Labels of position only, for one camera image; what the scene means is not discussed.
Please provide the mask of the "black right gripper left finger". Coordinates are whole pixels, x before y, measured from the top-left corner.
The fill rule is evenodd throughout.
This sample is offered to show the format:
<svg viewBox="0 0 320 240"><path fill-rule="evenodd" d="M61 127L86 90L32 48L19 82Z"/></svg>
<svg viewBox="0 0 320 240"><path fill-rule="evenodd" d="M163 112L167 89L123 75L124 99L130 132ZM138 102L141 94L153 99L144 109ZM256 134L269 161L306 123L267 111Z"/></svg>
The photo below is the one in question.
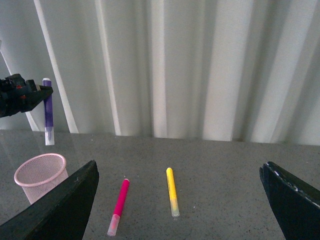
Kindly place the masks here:
<svg viewBox="0 0 320 240"><path fill-rule="evenodd" d="M89 161L66 180L0 226L2 240L81 240L98 188Z"/></svg>

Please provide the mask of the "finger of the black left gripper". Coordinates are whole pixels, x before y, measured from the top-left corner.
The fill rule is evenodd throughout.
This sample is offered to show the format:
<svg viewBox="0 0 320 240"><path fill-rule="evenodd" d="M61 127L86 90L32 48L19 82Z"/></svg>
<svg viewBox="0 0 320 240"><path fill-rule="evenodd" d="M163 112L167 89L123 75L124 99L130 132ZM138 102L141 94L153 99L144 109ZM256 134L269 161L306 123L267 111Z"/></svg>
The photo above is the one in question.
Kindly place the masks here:
<svg viewBox="0 0 320 240"><path fill-rule="evenodd" d="M39 85L40 89L37 91L28 92L25 94L25 112L32 111L37 107L42 101L46 100L54 92L51 86Z"/></svg>

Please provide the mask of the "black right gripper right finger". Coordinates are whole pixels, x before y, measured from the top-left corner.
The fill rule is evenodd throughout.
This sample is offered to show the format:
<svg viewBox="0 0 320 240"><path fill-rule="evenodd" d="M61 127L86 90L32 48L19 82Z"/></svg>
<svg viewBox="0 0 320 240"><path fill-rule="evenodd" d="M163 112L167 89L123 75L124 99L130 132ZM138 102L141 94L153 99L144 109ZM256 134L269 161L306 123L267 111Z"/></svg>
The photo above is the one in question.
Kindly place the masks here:
<svg viewBox="0 0 320 240"><path fill-rule="evenodd" d="M271 161L263 164L259 176L285 239L318 240L320 191Z"/></svg>

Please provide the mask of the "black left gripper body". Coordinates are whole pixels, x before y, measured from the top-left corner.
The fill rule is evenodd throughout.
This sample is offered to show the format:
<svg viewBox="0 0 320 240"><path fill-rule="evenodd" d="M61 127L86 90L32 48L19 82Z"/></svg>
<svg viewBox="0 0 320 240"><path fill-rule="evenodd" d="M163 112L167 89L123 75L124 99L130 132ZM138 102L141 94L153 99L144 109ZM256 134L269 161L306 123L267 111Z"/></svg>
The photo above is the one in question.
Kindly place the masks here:
<svg viewBox="0 0 320 240"><path fill-rule="evenodd" d="M39 103L40 87L19 73L0 80L0 117L32 111Z"/></svg>

